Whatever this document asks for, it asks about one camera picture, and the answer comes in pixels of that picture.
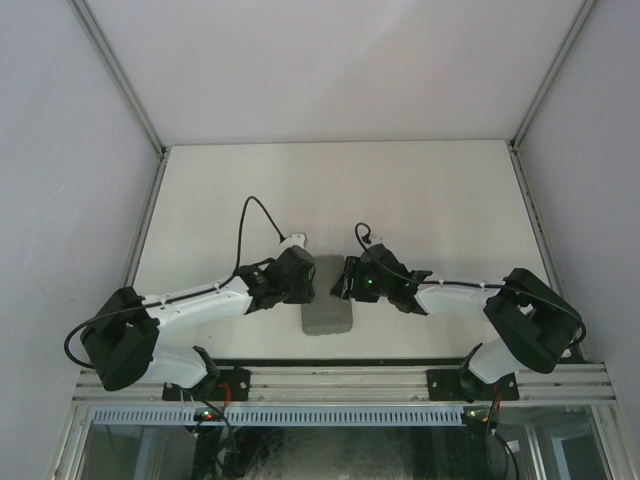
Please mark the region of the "grey plastic tool case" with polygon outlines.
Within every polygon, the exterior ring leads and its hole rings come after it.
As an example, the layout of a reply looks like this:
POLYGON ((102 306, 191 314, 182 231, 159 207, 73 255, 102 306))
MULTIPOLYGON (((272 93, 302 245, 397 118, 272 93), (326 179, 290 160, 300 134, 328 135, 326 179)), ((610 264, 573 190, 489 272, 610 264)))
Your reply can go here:
POLYGON ((315 258, 314 300, 301 306, 301 327, 307 336, 346 334, 353 327, 351 301, 331 294, 343 273, 345 258, 324 255, 315 258))

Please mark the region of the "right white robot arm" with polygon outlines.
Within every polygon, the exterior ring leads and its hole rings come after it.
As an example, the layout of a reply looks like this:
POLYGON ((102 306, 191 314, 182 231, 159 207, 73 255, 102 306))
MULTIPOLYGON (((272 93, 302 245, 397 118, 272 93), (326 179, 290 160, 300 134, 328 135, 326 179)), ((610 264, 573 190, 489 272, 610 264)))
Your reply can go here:
POLYGON ((447 280, 408 270, 381 243, 347 257, 330 294, 362 303, 384 297, 405 314, 488 321, 497 338, 474 347, 460 367, 461 391, 473 399, 523 369, 553 372, 564 352, 586 337, 577 310, 527 269, 515 268, 498 283, 447 280))

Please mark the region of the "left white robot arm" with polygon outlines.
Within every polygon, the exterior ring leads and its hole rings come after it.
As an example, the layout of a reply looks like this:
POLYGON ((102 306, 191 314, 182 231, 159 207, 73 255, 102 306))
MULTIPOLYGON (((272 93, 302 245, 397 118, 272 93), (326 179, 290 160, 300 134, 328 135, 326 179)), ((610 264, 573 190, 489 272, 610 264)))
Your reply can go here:
POLYGON ((201 345, 181 349, 172 337, 214 320, 249 315, 283 303, 314 299, 314 257, 301 245, 286 246, 277 258, 237 267, 223 282, 163 295, 142 296, 132 287, 117 290, 92 318, 76 326, 88 358, 77 358, 66 339, 69 360, 93 370, 102 387, 119 391, 140 380, 184 387, 196 399, 215 395, 219 376, 201 345))

